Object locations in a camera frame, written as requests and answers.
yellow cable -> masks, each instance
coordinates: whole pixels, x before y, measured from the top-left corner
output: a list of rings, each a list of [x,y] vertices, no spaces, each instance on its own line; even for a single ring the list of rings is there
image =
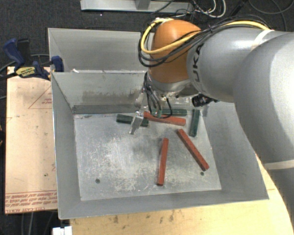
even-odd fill
[[[184,42],[186,42],[187,40],[189,40],[190,38],[193,37],[193,35],[190,35],[190,36],[187,36],[185,38],[182,38],[176,42],[173,42],[172,44],[169,44],[169,45],[166,45],[164,47],[161,47],[159,49],[155,49],[155,50],[147,50],[145,49],[144,45],[145,45],[145,40],[146,40],[146,37],[147,35],[149,34],[149,32],[151,31],[151,29],[158,23],[165,23],[165,22],[168,22],[168,21],[171,21],[173,20],[172,18],[158,18],[156,19],[155,21],[153,21],[151,23],[150,26],[148,26],[148,28],[146,29],[146,31],[144,32],[143,36],[142,36],[142,40],[141,40],[141,50],[146,53],[146,54],[157,54],[157,53],[160,53],[162,51],[165,51],[165,50],[168,50],[172,47],[176,47]],[[253,22],[253,21],[236,21],[236,22],[231,22],[231,23],[227,23],[225,24],[224,26],[226,25],[236,25],[236,24],[246,24],[246,25],[251,25],[251,26],[254,26],[254,27],[257,27],[257,28],[260,28],[260,29],[263,29],[263,30],[268,30],[269,28],[264,26],[263,24],[261,23],[257,23],[257,22]]]
[[[227,23],[225,25],[236,25],[236,24],[251,25],[251,26],[254,26],[254,27],[263,29],[263,30],[268,30],[269,29],[268,27],[264,26],[263,24],[257,23],[257,22],[253,22],[253,21],[235,21],[235,22]]]

blue clamp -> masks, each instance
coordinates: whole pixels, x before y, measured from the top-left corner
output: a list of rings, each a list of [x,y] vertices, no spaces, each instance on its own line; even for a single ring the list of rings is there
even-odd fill
[[[40,67],[37,61],[33,61],[32,65],[24,65],[28,64],[28,60],[26,61],[18,50],[17,40],[15,38],[7,41],[3,46],[3,50],[9,58],[16,62],[16,66],[14,67],[14,73],[16,75],[22,78],[38,77],[49,80],[50,73],[43,67]],[[59,56],[51,58],[51,71],[64,71],[63,62]]]
[[[62,62],[62,58],[59,56],[53,56],[51,58],[51,70],[56,72],[64,72],[64,65]]]
[[[16,39],[12,38],[9,41],[7,41],[4,46],[3,50],[5,54],[12,59],[13,61],[16,62],[15,68],[18,68],[22,66],[25,63],[24,58],[22,57],[22,54],[19,52],[19,50],[16,47]]]

red stick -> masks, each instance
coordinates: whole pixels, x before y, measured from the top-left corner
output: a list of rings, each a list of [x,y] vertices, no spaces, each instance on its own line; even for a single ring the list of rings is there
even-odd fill
[[[166,164],[167,164],[167,154],[168,154],[169,140],[167,138],[162,139],[161,147],[161,159],[158,172],[157,185],[163,186],[165,182]]]
[[[175,125],[179,125],[179,126],[184,126],[186,124],[186,120],[181,117],[157,118],[157,117],[154,117],[149,112],[144,112],[144,118],[146,118],[150,121],[175,124]]]
[[[203,171],[206,171],[209,169],[209,165],[206,162],[206,160],[203,158],[203,156],[200,154],[200,152],[197,150],[193,142],[190,140],[190,138],[187,136],[185,131],[182,129],[179,129],[177,131],[178,136],[181,138],[187,149],[190,151],[196,162],[199,164],[200,168]]]

brown cardboard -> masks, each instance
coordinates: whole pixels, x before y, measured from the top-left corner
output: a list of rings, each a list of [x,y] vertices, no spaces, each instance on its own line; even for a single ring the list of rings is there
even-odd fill
[[[5,213],[57,209],[50,81],[7,80]]]

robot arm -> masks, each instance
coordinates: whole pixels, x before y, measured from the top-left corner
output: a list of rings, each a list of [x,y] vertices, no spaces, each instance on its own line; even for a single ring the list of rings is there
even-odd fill
[[[187,86],[197,94],[195,107],[217,100],[235,104],[294,226],[294,32],[255,21],[222,21],[201,30],[182,20],[156,19],[139,42],[139,58],[148,67],[143,90],[158,110]]]

